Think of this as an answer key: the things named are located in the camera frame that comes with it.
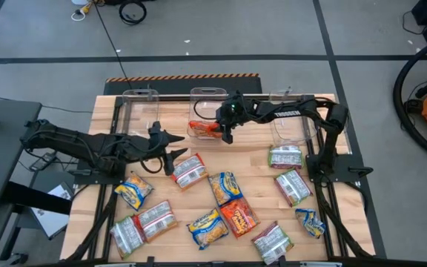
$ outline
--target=transparent container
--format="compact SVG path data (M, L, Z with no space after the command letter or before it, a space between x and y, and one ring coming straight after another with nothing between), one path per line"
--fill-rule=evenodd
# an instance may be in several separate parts
M215 122L215 113L227 99L227 91L221 88L193 88L191 90L191 102L189 105L189 122ZM220 140L211 136L202 136L196 133L189 124L187 125L187 134L197 139Z
M269 95L273 104L296 102L301 98L302 95L293 94L291 90L272 92ZM275 146L299 145L317 134L314 122L306 116L278 118L270 122L270 126Z
M148 129L159 120L159 94L152 89L126 90L119 114L118 134L149 137Z

